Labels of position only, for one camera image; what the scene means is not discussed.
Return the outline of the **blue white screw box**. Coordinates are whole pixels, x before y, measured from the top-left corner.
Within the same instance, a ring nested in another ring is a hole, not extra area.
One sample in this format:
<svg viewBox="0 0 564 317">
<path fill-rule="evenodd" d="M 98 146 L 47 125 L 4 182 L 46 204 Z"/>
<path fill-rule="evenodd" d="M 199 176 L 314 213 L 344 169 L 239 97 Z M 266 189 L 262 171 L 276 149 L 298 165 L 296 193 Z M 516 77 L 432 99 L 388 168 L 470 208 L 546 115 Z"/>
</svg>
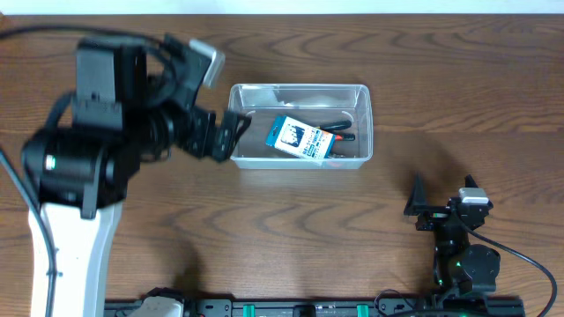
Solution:
<svg viewBox="0 0 564 317">
<path fill-rule="evenodd" d="M 330 132 L 288 116 L 278 116 L 265 143 L 298 159 L 326 159 L 336 141 Z"/>
</svg>

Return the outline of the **red handled pliers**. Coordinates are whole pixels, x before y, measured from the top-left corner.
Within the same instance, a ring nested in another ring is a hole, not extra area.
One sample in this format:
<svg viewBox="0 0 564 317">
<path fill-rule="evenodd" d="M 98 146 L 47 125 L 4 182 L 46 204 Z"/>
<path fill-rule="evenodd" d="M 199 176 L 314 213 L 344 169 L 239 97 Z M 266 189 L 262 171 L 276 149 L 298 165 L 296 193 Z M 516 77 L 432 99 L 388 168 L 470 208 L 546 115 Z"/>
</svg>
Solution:
<svg viewBox="0 0 564 317">
<path fill-rule="evenodd" d="M 343 134 L 333 133 L 332 138 L 333 138 L 334 141 L 351 142 L 351 141 L 354 141 L 356 139 L 356 136 L 354 134 L 351 134 L 351 133 L 343 133 Z"/>
</svg>

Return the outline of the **clear plastic container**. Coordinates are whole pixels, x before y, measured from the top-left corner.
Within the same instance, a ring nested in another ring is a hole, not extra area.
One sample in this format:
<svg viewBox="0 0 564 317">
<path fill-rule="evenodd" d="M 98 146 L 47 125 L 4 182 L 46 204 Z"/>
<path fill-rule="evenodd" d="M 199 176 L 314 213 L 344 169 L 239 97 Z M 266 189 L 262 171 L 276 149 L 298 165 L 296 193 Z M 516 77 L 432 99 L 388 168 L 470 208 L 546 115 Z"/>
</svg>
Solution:
<svg viewBox="0 0 564 317">
<path fill-rule="evenodd" d="M 374 153 L 370 91 L 364 85 L 237 84 L 231 89 L 229 108 L 252 119 L 231 156 L 241 169 L 358 169 Z M 331 133 L 351 133 L 356 139 L 335 141 L 328 158 L 296 158 L 265 143 L 278 116 L 315 128 L 350 120 L 351 128 Z"/>
</svg>

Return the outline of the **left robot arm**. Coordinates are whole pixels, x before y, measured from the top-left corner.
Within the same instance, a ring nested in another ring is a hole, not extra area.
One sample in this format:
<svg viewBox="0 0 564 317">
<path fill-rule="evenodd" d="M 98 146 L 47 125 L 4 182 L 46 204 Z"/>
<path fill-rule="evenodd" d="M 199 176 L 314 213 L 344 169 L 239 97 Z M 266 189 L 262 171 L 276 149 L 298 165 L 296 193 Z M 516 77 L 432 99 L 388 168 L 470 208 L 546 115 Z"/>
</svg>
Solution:
<svg viewBox="0 0 564 317">
<path fill-rule="evenodd" d="M 33 194 L 34 316 L 101 316 L 112 240 L 129 180 L 173 148 L 226 161 L 248 117 L 199 107 L 225 55 L 199 40 L 151 43 L 133 36 L 82 39 L 76 88 L 53 106 L 25 143 Z"/>
</svg>

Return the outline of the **yellow black screwdriver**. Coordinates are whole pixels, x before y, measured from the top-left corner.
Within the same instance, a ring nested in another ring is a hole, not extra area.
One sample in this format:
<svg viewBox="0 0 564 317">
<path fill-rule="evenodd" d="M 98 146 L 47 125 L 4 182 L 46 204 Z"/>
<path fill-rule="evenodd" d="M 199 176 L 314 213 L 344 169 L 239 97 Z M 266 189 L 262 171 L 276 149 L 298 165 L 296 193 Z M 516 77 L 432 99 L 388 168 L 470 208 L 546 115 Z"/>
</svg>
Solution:
<svg viewBox="0 0 564 317">
<path fill-rule="evenodd" d="M 340 131 L 351 128 L 352 122 L 350 120 L 343 120 L 338 122 L 324 123 L 319 126 L 319 129 L 324 131 Z"/>
</svg>

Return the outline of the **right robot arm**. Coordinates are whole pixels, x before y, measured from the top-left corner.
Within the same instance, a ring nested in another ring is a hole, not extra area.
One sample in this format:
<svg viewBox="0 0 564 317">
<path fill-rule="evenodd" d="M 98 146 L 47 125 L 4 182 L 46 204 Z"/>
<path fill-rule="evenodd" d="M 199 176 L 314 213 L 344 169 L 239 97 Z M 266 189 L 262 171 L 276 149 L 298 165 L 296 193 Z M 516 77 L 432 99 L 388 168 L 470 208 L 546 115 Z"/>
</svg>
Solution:
<svg viewBox="0 0 564 317">
<path fill-rule="evenodd" d="M 422 179 L 415 177 L 412 192 L 404 208 L 406 216 L 415 216 L 418 231 L 434 235 L 433 274 L 437 289 L 417 303 L 417 308 L 454 311 L 461 315 L 490 315 L 487 295 L 496 290 L 501 256 L 483 244 L 472 244 L 469 235 L 485 223 L 493 204 L 470 176 L 458 195 L 443 206 L 432 205 Z"/>
</svg>

